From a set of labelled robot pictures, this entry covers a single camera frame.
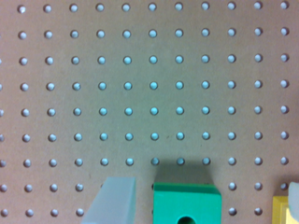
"green block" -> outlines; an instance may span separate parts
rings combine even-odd
[[[221,224],[214,185],[155,183],[153,190],[153,224]]]

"pegboard hole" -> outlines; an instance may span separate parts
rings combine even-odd
[[[191,217],[182,217],[178,220],[178,224],[195,224]]]
[[[263,3],[262,2],[255,2],[253,4],[253,6],[254,6],[255,9],[259,10],[259,9],[261,9],[263,7]]]
[[[202,30],[202,36],[204,37],[209,36],[209,30],[207,28]]]
[[[159,109],[157,107],[152,107],[149,112],[151,115],[155,116],[159,113]]]
[[[97,5],[95,6],[95,8],[96,8],[96,10],[99,11],[99,12],[104,11],[104,9],[105,9],[105,7],[104,7],[103,4],[97,4]]]
[[[53,32],[51,31],[46,31],[44,36],[47,38],[47,39],[51,39],[53,37]]]
[[[25,13],[25,11],[26,11],[26,7],[25,6],[23,6],[23,5],[18,6],[18,12],[19,13],[23,14],[23,13]]]
[[[254,30],[254,34],[256,34],[257,36],[260,36],[263,34],[263,29],[261,27],[258,27]]]
[[[22,66],[25,66],[26,64],[28,64],[28,59],[23,57],[23,58],[20,58],[19,62]]]
[[[150,161],[151,165],[153,166],[156,166],[156,165],[159,165],[160,164],[160,160],[159,158],[152,158],[151,161]]]
[[[45,5],[44,6],[44,12],[50,13],[52,11],[52,7],[50,5]]]
[[[256,54],[254,56],[254,60],[256,63],[260,63],[263,60],[263,55],[262,54]]]
[[[256,190],[262,190],[262,189],[263,189],[263,184],[260,183],[260,182],[255,183],[254,188],[255,188]]]
[[[182,114],[184,113],[184,108],[181,107],[181,106],[179,106],[179,107],[177,108],[176,112],[177,112],[178,115],[182,115]]]
[[[50,211],[50,215],[53,216],[53,217],[57,217],[59,214],[58,210],[57,209],[52,209]]]
[[[184,62],[184,58],[183,58],[183,56],[178,55],[178,56],[176,57],[176,63],[183,63],[183,62]]]
[[[131,82],[125,82],[125,83],[123,84],[123,88],[124,88],[125,90],[127,90],[127,91],[131,90],[132,87],[133,87],[133,85],[132,85]]]
[[[178,90],[183,89],[183,88],[184,88],[184,83],[183,83],[182,81],[178,81],[178,82],[176,83],[176,88],[177,88]]]
[[[150,36],[151,38],[156,37],[156,36],[157,36],[157,31],[155,31],[155,30],[150,30],[150,31],[149,31],[149,36]]]
[[[234,89],[234,88],[235,88],[235,82],[234,82],[234,81],[229,81],[229,82],[227,83],[227,87],[228,87],[229,89]]]
[[[57,137],[55,134],[51,133],[49,136],[48,136],[48,140],[50,142],[55,142],[57,140]]]
[[[51,192],[56,192],[57,190],[58,190],[58,187],[57,187],[56,184],[52,184],[52,185],[50,185],[50,191],[51,191]]]
[[[32,185],[26,185],[26,186],[24,187],[24,190],[25,190],[27,193],[30,193],[30,192],[33,190],[33,187],[32,187]]]
[[[287,165],[289,163],[289,159],[286,157],[282,157],[280,163],[281,165]]]
[[[84,190],[84,186],[82,184],[76,184],[75,190],[77,192],[82,192]]]
[[[184,35],[183,30],[181,30],[181,29],[176,30],[176,37],[182,37],[183,35]]]
[[[263,83],[262,83],[261,80],[256,80],[256,81],[254,82],[254,87],[255,87],[256,89],[260,89],[262,86],[263,86]]]
[[[175,9],[176,9],[177,11],[181,11],[181,10],[183,9],[183,4],[182,4],[182,3],[176,3],[176,4],[175,4]]]
[[[158,58],[154,55],[149,57],[149,62],[152,64],[156,64],[158,62]]]
[[[1,168],[4,168],[4,167],[6,167],[6,166],[7,166],[7,162],[4,161],[4,160],[0,160],[0,167],[1,167]]]
[[[208,81],[203,81],[202,82],[202,88],[204,89],[204,90],[206,90],[206,89],[208,89],[209,88],[209,82]]]
[[[203,55],[202,56],[202,63],[208,63],[209,62],[209,56],[208,55]]]
[[[202,9],[203,9],[204,11],[207,11],[207,10],[209,9],[209,3],[208,3],[208,2],[203,2],[203,4],[202,4]]]
[[[232,191],[236,190],[236,184],[235,184],[234,182],[230,183],[230,184],[228,185],[228,189],[229,189],[229,190],[232,190]]]
[[[289,87],[289,85],[290,85],[290,83],[289,83],[289,81],[288,80],[281,80],[280,81],[280,86],[282,87],[282,88],[288,88]]]
[[[205,157],[203,158],[202,163],[204,165],[209,165],[211,163],[211,159],[209,157]]]
[[[254,209],[254,214],[256,216],[260,216],[263,213],[263,209],[262,208],[256,208]]]
[[[227,4],[228,9],[234,10],[235,9],[235,2],[230,2]]]
[[[123,4],[121,8],[124,12],[127,12],[131,9],[130,5],[127,3]]]
[[[2,209],[0,213],[1,213],[1,217],[7,217],[8,216],[8,210],[6,208]]]
[[[26,210],[25,214],[28,217],[32,217],[35,214],[35,212],[32,209],[28,209],[28,210]]]
[[[261,157],[257,157],[257,158],[255,158],[254,163],[256,165],[262,165],[263,164],[263,159]]]
[[[184,133],[177,133],[177,140],[183,140],[185,138]]]
[[[282,183],[281,185],[280,185],[280,189],[281,190],[287,190],[289,188],[289,185],[287,184],[287,183]]]
[[[78,6],[76,4],[72,4],[70,7],[69,7],[69,10],[71,12],[77,12],[78,11]]]
[[[261,132],[257,132],[254,134],[254,138],[256,140],[261,140],[263,138],[263,134]]]
[[[55,111],[55,109],[50,108],[50,109],[48,109],[47,114],[48,114],[48,116],[50,116],[50,117],[54,117],[55,114],[56,114],[56,111]]]
[[[287,132],[282,132],[280,134],[280,137],[283,139],[283,140],[287,140],[289,138],[289,134]]]
[[[158,89],[158,83],[157,82],[151,82],[149,84],[149,88],[153,91],[157,90]]]
[[[101,134],[100,134],[100,139],[101,139],[102,141],[106,141],[106,140],[108,139],[108,134],[107,134],[107,133],[101,133]]]
[[[75,164],[76,164],[76,166],[81,166],[81,165],[83,165],[83,159],[76,159],[76,160],[75,160]]]
[[[125,140],[127,141],[132,141],[134,136],[132,133],[127,133],[125,136],[124,136]]]
[[[99,83],[99,89],[100,89],[101,91],[104,91],[104,90],[106,89],[106,87],[107,87],[107,85],[106,85],[105,82],[100,82],[100,83]]]
[[[202,112],[203,112],[204,115],[209,114],[209,108],[208,108],[207,106],[204,106],[204,107],[202,108]]]
[[[157,5],[154,3],[149,4],[149,11],[155,11],[157,9]]]
[[[287,114],[289,113],[289,108],[286,106],[286,105],[283,105],[281,108],[280,108],[280,111],[282,114]]]
[[[83,217],[84,216],[84,210],[82,208],[77,209],[76,215],[78,217]]]
[[[24,167],[29,168],[31,166],[31,161],[27,159],[22,164],[24,165]]]
[[[236,57],[234,56],[234,54],[230,54],[228,57],[227,57],[227,61],[229,63],[234,63],[236,60]]]
[[[133,166],[134,165],[134,160],[132,158],[128,158],[126,161],[125,161],[125,164],[127,166]]]
[[[230,215],[230,216],[235,216],[236,215],[236,209],[235,208],[230,208],[229,210],[228,210],[228,214]]]
[[[131,59],[131,57],[126,56],[123,58],[123,62],[124,62],[124,64],[130,64],[132,62],[132,59]]]
[[[75,82],[73,84],[73,90],[74,91],[79,91],[81,89],[81,85],[78,82]]]
[[[75,56],[72,58],[72,64],[77,65],[77,64],[79,64],[79,62],[80,62],[79,57]]]
[[[283,1],[281,4],[280,4],[280,7],[282,9],[287,9],[288,7],[290,6],[289,2],[287,1]]]
[[[227,113],[229,113],[230,115],[235,114],[235,108],[233,106],[228,107]]]
[[[233,166],[236,165],[236,159],[234,157],[231,157],[230,159],[228,159],[228,163]]]
[[[288,35],[290,33],[290,30],[288,27],[282,27],[280,32],[282,35]]]
[[[281,59],[281,61],[283,61],[285,63],[290,59],[290,56],[289,56],[289,54],[284,53],[280,56],[280,59]]]
[[[124,109],[124,114],[127,116],[131,116],[133,114],[133,109],[128,107]]]
[[[27,83],[22,83],[22,84],[20,85],[20,89],[21,89],[21,91],[28,91],[29,86],[28,86]]]
[[[211,135],[208,132],[204,132],[202,134],[202,137],[203,137],[204,140],[208,140],[211,137]]]
[[[0,185],[1,192],[7,192],[7,185]]]
[[[177,159],[177,165],[183,165],[185,164],[185,159],[184,158],[178,158]]]
[[[257,106],[254,107],[254,113],[261,114],[262,111],[263,111],[263,109],[262,109],[261,106],[257,105]]]
[[[236,139],[235,133],[228,133],[228,139],[229,140],[235,140]]]
[[[99,57],[99,58],[97,59],[97,61],[98,61],[99,64],[105,64],[106,59],[105,59],[105,57],[101,56],[101,57]]]
[[[27,34],[24,31],[19,32],[19,39],[23,40],[26,39]]]
[[[96,36],[99,37],[99,38],[104,38],[105,37],[105,31],[104,30],[97,31]]]
[[[228,36],[235,36],[236,30],[234,28],[231,28],[227,31]]]
[[[151,138],[152,141],[157,141],[157,140],[159,139],[159,134],[157,134],[157,133],[152,133],[152,134],[150,135],[150,138]]]
[[[106,108],[100,108],[99,110],[100,115],[105,116],[107,114],[107,109]]]
[[[30,142],[30,139],[31,139],[31,137],[30,137],[29,134],[25,134],[25,135],[22,136],[22,141],[25,142],[25,143]]]
[[[77,142],[81,141],[81,140],[82,140],[82,134],[80,134],[80,133],[76,133],[76,134],[74,135],[74,139],[75,139],[75,141],[77,141]]]
[[[50,167],[55,167],[55,166],[57,166],[57,161],[56,161],[55,159],[51,159],[51,160],[49,161],[49,166],[50,166]]]
[[[71,31],[70,35],[71,35],[72,38],[76,39],[76,38],[78,38],[78,31],[73,30],[73,31]]]

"pegboard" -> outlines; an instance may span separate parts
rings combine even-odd
[[[1,1],[0,223],[80,223],[108,176],[136,177],[135,223],[155,181],[213,183],[222,223],[271,223],[299,181],[298,9]]]

